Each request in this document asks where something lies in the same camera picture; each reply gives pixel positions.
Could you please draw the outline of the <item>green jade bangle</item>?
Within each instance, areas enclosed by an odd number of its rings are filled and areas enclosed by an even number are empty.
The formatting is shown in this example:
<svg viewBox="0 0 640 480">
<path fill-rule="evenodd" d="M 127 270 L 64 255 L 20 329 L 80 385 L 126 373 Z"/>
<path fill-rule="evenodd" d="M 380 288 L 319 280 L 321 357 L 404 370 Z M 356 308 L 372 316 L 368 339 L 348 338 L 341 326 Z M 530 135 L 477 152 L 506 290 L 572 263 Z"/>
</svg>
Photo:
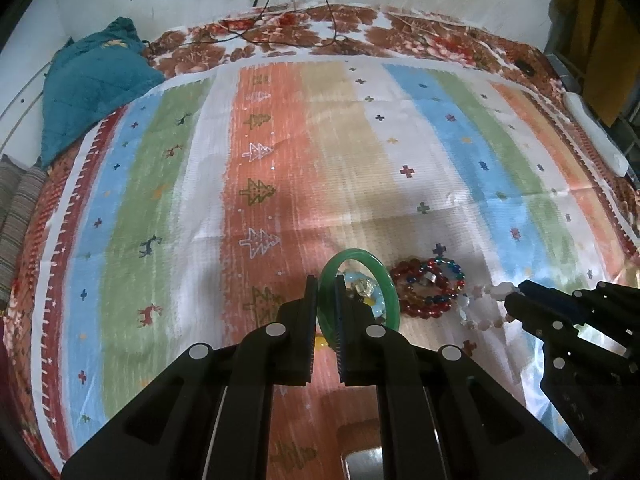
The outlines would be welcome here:
<svg viewBox="0 0 640 480">
<path fill-rule="evenodd" d="M 399 299 L 390 272 L 377 256 L 364 249 L 348 248 L 338 252 L 326 263 L 319 278 L 318 323 L 323 337 L 332 349 L 336 347 L 334 281 L 338 269 L 347 260 L 355 260 L 363 264 L 372 273 L 384 299 L 386 326 L 391 330 L 399 330 Z"/>
</svg>

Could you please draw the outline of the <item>silver metal tin box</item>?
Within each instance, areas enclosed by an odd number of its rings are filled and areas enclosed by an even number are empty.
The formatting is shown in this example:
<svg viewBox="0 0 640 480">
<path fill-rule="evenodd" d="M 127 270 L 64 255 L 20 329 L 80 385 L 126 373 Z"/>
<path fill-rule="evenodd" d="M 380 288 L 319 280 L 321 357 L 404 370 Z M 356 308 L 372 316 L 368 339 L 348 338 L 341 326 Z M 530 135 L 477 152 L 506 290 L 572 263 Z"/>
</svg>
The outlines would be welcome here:
<svg viewBox="0 0 640 480">
<path fill-rule="evenodd" d="M 344 475 L 347 480 L 383 480 L 382 448 L 366 448 L 343 457 Z"/>
</svg>

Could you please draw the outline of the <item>striped colourful bed cover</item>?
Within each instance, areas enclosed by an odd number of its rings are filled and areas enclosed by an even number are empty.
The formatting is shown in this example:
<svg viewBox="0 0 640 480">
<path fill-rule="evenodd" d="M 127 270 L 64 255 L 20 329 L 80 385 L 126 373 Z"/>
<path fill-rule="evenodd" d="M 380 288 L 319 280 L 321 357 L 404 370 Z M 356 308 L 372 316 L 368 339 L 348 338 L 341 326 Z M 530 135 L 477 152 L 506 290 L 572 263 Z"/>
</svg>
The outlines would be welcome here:
<svg viewBox="0 0 640 480">
<path fill-rule="evenodd" d="M 183 75 L 51 170 L 25 245 L 25 441 L 52 472 L 186 347 L 236 344 L 338 252 L 444 258 L 464 296 L 400 320 L 464 344 L 570 448 L 541 346 L 490 286 L 634 285 L 587 157 L 540 95 L 441 62 L 334 58 Z"/>
</svg>

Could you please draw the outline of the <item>teal quilted blanket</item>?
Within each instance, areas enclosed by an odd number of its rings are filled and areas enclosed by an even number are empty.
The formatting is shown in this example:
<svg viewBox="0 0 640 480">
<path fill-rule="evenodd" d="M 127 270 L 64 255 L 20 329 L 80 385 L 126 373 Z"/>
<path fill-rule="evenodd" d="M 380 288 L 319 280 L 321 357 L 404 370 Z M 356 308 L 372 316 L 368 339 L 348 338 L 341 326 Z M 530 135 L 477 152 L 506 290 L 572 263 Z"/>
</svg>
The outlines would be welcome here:
<svg viewBox="0 0 640 480">
<path fill-rule="evenodd" d="M 43 85 L 43 168 L 104 117 L 164 81 L 143 49 L 134 22 L 116 18 L 55 53 Z"/>
</svg>

